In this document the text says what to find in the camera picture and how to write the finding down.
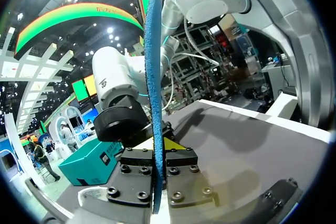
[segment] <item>person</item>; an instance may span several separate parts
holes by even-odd
[[[65,121],[61,122],[60,134],[63,138],[66,139],[67,145],[68,145],[69,149],[71,150],[71,152],[74,153],[76,150],[78,150],[78,146],[77,146],[75,137],[72,134],[69,127],[67,127],[67,123]]]
[[[87,124],[85,125],[85,132],[89,135],[89,136],[92,136],[95,134],[95,125],[93,124],[93,122],[88,119],[87,120]]]
[[[47,169],[47,171],[51,174],[51,176],[55,178],[55,182],[59,181],[61,177],[51,169],[48,157],[43,151],[43,148],[40,145],[38,145],[36,142],[33,142],[30,139],[30,137],[28,138],[28,141],[29,141],[30,150],[34,151],[34,159],[38,161],[40,164],[42,164]]]

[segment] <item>hex bolt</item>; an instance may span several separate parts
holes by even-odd
[[[210,197],[214,191],[211,187],[205,187],[202,189],[202,193],[205,197]]]
[[[130,173],[130,172],[131,172],[131,169],[129,168],[128,165],[122,165],[122,166],[121,166],[121,172],[122,172],[122,173]]]
[[[113,186],[111,186],[109,189],[107,189],[107,193],[112,198],[117,198],[120,196],[120,192]]]
[[[174,194],[172,196],[172,201],[182,202],[183,200],[184,200],[184,196],[181,192],[179,192],[179,191],[174,192]]]
[[[146,193],[145,191],[141,191],[138,193],[138,195],[136,196],[139,201],[141,202],[148,202],[149,201],[149,194]]]
[[[267,193],[265,193],[264,197],[265,197],[266,199],[271,198],[271,197],[272,197],[272,192],[271,192],[271,191],[268,191]]]
[[[169,169],[169,172],[171,175],[178,175],[180,173],[180,170],[176,166],[173,166]]]
[[[141,167],[140,172],[143,175],[149,175],[151,173],[151,170],[147,166],[143,166],[143,167]]]
[[[192,173],[198,173],[198,172],[200,171],[198,165],[191,165],[191,166],[189,167],[189,170],[190,170],[190,172],[192,172]]]
[[[283,207],[283,202],[282,200],[279,200],[275,203],[274,209],[281,208],[281,207]]]

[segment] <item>gray table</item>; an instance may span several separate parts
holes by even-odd
[[[165,120],[177,142],[196,151],[201,172],[229,205],[243,205],[289,177],[307,190],[328,148],[321,140],[201,102]],[[84,188],[69,186],[57,203],[73,212]]]

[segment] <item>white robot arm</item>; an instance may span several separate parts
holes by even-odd
[[[249,0],[165,0],[161,24],[161,77],[179,46],[178,40],[171,35],[184,16],[199,24],[224,13],[244,13],[249,9]],[[122,95],[130,95],[141,104],[148,104],[143,56],[124,56],[115,48],[104,47],[93,56],[92,67],[103,110]]]
[[[178,47],[171,35],[183,17],[199,24],[227,13],[279,44],[292,66],[303,122],[312,126],[325,123],[334,109],[332,63],[321,27],[306,0],[165,0],[161,77]],[[102,109],[125,94],[148,103],[143,57],[122,56],[116,49],[102,48],[92,64]]]

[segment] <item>green arch sign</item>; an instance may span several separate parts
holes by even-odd
[[[131,14],[112,5],[101,3],[67,5],[40,16],[19,34],[15,48],[15,59],[19,60],[33,46],[34,38],[49,28],[70,20],[92,17],[120,19],[143,30],[141,24]]]

